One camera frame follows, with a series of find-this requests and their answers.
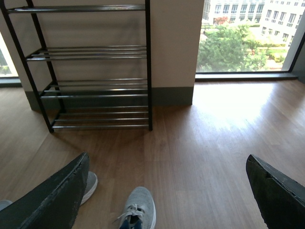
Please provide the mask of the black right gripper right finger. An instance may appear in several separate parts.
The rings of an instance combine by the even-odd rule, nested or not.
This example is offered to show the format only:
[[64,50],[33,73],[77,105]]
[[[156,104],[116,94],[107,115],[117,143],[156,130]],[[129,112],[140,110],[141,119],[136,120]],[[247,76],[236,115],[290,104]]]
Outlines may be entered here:
[[255,155],[246,173],[262,218],[269,229],[305,227],[305,187]]

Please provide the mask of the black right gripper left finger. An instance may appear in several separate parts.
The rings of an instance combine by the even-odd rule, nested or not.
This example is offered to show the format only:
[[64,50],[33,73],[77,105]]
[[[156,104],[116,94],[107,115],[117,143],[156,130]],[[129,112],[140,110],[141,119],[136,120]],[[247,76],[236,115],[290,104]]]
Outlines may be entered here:
[[2,229],[71,229],[86,188],[90,159],[81,153],[0,212]]

